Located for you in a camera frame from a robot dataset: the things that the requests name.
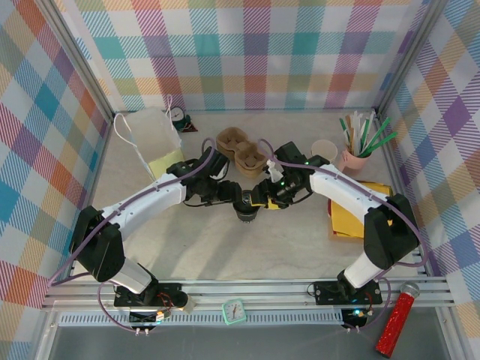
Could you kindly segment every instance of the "yellow paper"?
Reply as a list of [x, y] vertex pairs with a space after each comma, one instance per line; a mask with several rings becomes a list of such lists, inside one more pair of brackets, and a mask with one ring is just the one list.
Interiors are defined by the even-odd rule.
[[159, 179], [171, 165], [183, 160], [182, 149], [177, 148], [175, 151], [148, 163], [148, 167], [153, 172], [153, 175], [155, 175], [155, 178]]
[[[388, 185], [363, 181], [361, 183], [379, 193], [392, 195], [392, 188]], [[336, 232], [336, 236], [363, 239], [363, 224], [360, 220], [333, 201], [331, 202], [331, 228]]]

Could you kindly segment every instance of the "red glitter tube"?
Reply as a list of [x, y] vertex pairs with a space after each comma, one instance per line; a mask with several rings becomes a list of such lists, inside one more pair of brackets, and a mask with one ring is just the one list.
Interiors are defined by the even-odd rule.
[[416, 283], [407, 281], [400, 287], [401, 294], [398, 297], [397, 304], [391, 312], [387, 325], [383, 330], [382, 336], [376, 343], [376, 351], [385, 358], [390, 359], [395, 345], [397, 345], [398, 337], [407, 320], [408, 313], [412, 308], [413, 301], [420, 294], [420, 289]]

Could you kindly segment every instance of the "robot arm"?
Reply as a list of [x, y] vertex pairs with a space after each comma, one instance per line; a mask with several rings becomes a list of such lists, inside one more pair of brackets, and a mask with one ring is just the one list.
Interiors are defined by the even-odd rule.
[[404, 196], [396, 195], [389, 198], [384, 193], [371, 190], [349, 179], [356, 185], [356, 188], [353, 188], [338, 179], [338, 176], [345, 175], [333, 165], [324, 165], [322, 169], [328, 170], [333, 175], [326, 175], [324, 172], [315, 172], [311, 175], [312, 191], [335, 201], [364, 225], [364, 252], [340, 273], [338, 278], [340, 283], [343, 283], [346, 293], [354, 293], [419, 246], [418, 239], [407, 225], [375, 199], [391, 203], [413, 223], [415, 219]]
[[311, 194], [318, 193], [329, 197], [344, 207], [364, 224], [363, 254], [338, 275], [337, 285], [347, 298], [419, 245], [418, 239], [407, 225], [368, 194], [392, 204], [414, 221], [410, 204], [404, 196], [388, 198], [385, 194], [372, 191], [350, 179], [355, 183], [355, 188], [351, 187], [337, 178], [341, 173], [328, 161], [319, 156], [307, 159], [292, 142], [281, 146], [275, 152], [279, 160], [291, 164], [311, 164], [328, 170], [327, 173], [331, 175], [309, 169], [284, 167], [283, 177], [279, 181], [273, 182], [267, 178], [252, 191], [242, 191], [235, 182], [218, 180], [223, 178], [226, 172], [228, 159], [214, 151], [214, 156], [202, 171], [182, 181], [160, 187], [165, 182], [192, 172], [207, 158], [209, 151], [210, 149], [207, 149], [199, 160], [172, 165], [167, 174], [130, 198], [100, 211], [89, 206], [80, 212], [70, 245], [71, 252], [76, 250], [92, 229], [117, 211], [122, 203], [138, 197], [148, 188], [155, 189], [115, 216], [77, 257], [97, 281], [115, 281], [120, 285], [118, 288], [123, 288], [122, 296], [127, 298], [128, 304], [133, 302], [139, 306], [162, 306], [158, 298], [160, 292], [170, 292], [175, 306], [186, 304], [187, 296], [180, 291], [181, 286], [166, 289], [166, 285], [159, 284], [153, 274], [126, 259], [122, 241], [148, 219], [158, 216], [170, 206], [189, 200], [195, 194], [206, 203], [214, 200], [232, 203], [238, 218], [247, 222], [255, 218], [260, 207], [285, 209], [295, 204], [294, 197], [304, 188]]

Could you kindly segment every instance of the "colorful checkered backdrop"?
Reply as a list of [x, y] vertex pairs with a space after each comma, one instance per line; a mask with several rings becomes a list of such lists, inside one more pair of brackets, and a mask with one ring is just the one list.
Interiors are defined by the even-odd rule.
[[116, 110], [372, 107], [430, 0], [56, 0]]
[[26, 359], [107, 121], [34, 0], [0, 0], [0, 359]]
[[480, 359], [480, 2], [450, 0], [388, 115], [396, 158]]

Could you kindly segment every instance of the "pink cup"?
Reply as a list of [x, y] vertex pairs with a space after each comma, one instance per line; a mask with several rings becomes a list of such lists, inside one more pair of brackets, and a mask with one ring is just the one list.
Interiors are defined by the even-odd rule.
[[337, 168], [345, 174], [356, 175], [360, 173], [363, 169], [367, 160], [370, 156], [367, 157], [356, 157], [348, 152], [348, 150], [343, 150], [340, 155], [340, 160], [338, 161]]

